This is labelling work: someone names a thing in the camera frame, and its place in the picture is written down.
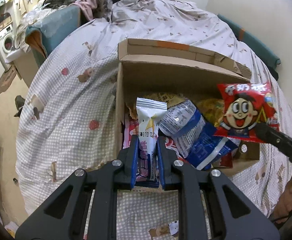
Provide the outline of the person right hand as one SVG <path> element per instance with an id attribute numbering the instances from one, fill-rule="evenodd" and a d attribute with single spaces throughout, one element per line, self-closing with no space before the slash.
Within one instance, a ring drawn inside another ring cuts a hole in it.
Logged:
<path id="1" fill-rule="evenodd" d="M 286 184 L 284 192 L 281 194 L 278 203 L 273 211 L 273 219 L 277 224 L 284 223 L 289 213 L 292 211 L 292 177 Z"/>

